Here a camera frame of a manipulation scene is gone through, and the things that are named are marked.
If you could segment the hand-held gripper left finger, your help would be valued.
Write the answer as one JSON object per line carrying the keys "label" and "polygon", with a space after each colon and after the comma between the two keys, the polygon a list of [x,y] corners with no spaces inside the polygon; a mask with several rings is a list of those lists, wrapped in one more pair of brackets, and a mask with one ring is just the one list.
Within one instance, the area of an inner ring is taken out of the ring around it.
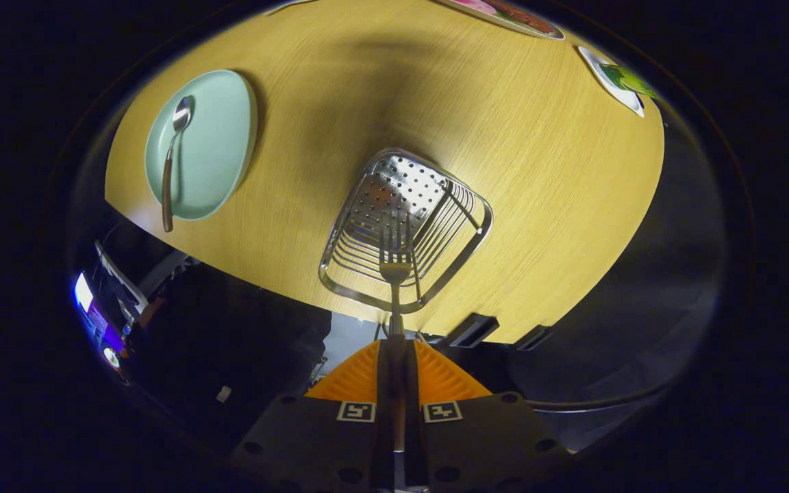
{"label": "hand-held gripper left finger", "polygon": [[388,341],[367,344],[303,395],[276,396],[229,455],[272,492],[376,492],[394,484]]}

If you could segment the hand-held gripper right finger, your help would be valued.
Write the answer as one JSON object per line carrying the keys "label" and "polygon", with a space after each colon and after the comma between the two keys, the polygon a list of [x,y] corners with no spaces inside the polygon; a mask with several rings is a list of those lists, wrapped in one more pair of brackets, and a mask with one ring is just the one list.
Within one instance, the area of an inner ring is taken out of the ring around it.
{"label": "hand-held gripper right finger", "polygon": [[529,492],[573,455],[516,391],[494,393],[430,344],[405,349],[405,483],[423,492]]}

